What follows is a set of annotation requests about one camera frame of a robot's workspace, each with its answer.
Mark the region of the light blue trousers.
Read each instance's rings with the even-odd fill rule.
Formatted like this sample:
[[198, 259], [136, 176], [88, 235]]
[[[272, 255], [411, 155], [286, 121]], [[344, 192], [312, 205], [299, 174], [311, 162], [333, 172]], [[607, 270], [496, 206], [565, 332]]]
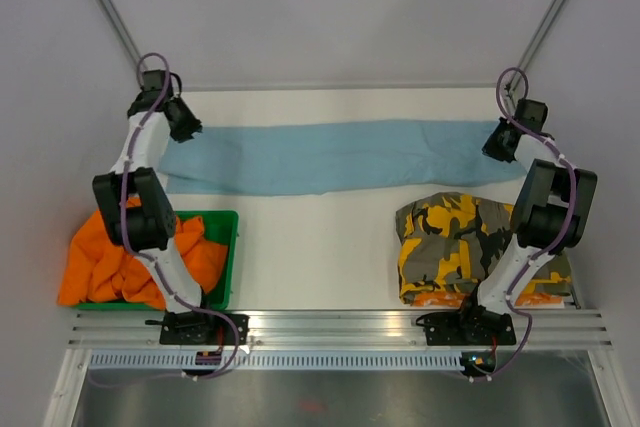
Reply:
[[381, 120], [271, 127], [207, 127], [172, 141], [159, 169], [172, 193], [299, 196], [517, 179], [517, 163], [482, 148], [492, 122]]

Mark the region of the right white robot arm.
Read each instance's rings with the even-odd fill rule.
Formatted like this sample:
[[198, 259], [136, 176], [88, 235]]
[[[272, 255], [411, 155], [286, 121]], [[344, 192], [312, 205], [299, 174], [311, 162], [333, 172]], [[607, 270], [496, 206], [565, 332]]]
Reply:
[[457, 334], [480, 342], [491, 330], [512, 328], [510, 315], [534, 275], [584, 234], [598, 176], [575, 167], [543, 132], [546, 104], [521, 99], [504, 116], [483, 147], [498, 161], [517, 162], [526, 178], [510, 220], [511, 240], [495, 269], [474, 289], [456, 317]]

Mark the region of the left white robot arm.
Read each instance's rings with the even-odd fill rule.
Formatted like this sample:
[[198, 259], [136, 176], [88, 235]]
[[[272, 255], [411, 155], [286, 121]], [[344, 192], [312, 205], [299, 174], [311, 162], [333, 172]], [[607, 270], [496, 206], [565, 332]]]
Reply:
[[186, 141], [200, 121], [173, 89], [179, 77], [147, 70], [127, 111], [128, 134], [111, 170], [96, 176], [93, 192], [109, 240], [121, 246], [150, 274], [165, 301], [162, 344], [205, 344], [217, 333], [216, 317], [203, 308], [203, 289], [189, 274], [175, 236], [177, 219], [157, 176], [170, 139]]

